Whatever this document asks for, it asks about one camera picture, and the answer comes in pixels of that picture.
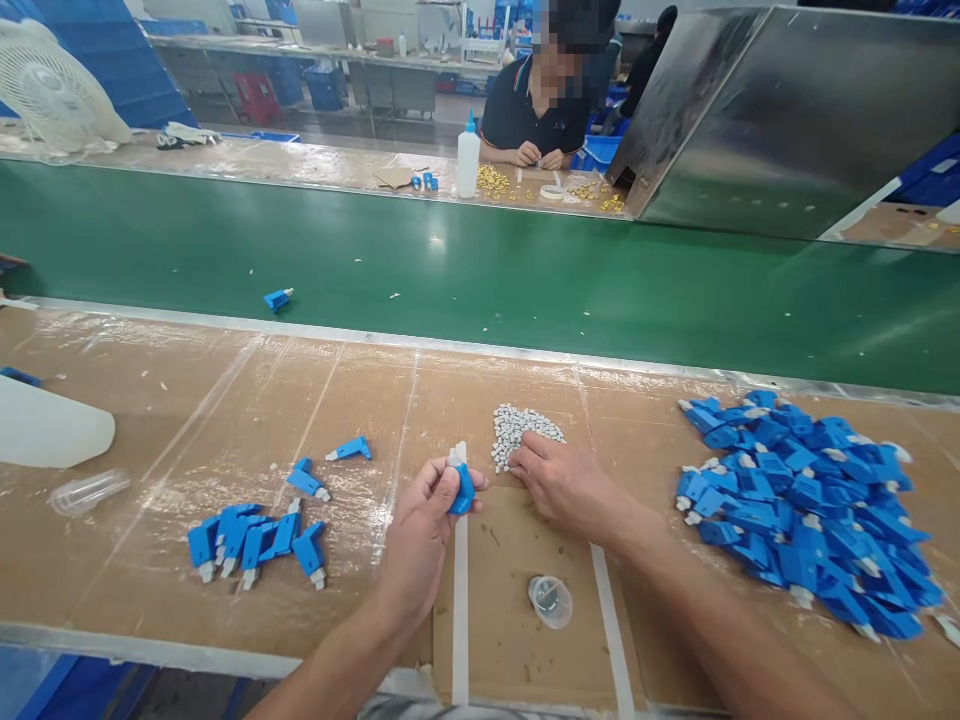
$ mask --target left hand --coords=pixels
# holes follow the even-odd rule
[[[559,170],[563,166],[563,151],[556,150],[547,153],[540,159],[541,170]]]
[[[490,485],[473,469],[470,479],[477,492]],[[400,496],[387,530],[377,589],[386,606],[414,627],[426,619],[437,599],[447,542],[458,519],[450,514],[450,507],[459,489],[460,476],[447,466],[447,459],[430,460]],[[470,511],[482,508],[483,503],[474,500]]]

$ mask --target forearm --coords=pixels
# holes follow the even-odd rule
[[[500,150],[487,142],[480,142],[480,159],[484,162],[513,162],[516,150]]]
[[[827,678],[763,620],[725,578],[694,557],[659,522],[633,508],[611,548],[668,608],[677,630],[737,718],[857,718]]]
[[[354,718],[416,630],[375,591],[273,690],[248,720]]]

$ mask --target dark hair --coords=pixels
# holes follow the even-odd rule
[[[613,37],[620,0],[549,0],[547,32],[564,52],[593,55]]]
[[[660,35],[669,35],[673,30],[673,24],[677,21],[677,6],[671,5],[666,8],[660,17],[657,18],[657,33]]]

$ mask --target right hand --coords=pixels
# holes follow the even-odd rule
[[[527,431],[508,462],[541,515],[589,542],[609,548],[640,526],[666,531],[666,521],[611,480],[587,450]]]
[[[513,151],[511,162],[517,167],[529,167],[536,164],[540,159],[540,150],[529,140],[524,141],[523,145]]]

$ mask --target pile of gold parts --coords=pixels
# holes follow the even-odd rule
[[[581,200],[599,200],[600,195],[609,195],[613,192],[613,189],[603,180],[594,180],[586,185],[570,188],[568,192]],[[623,200],[620,199],[620,194],[613,193],[613,197],[604,200],[600,204],[600,209],[609,212],[622,212]]]
[[[510,180],[493,165],[481,165],[477,170],[477,187],[484,191],[484,197],[499,200],[502,193],[510,191]]]

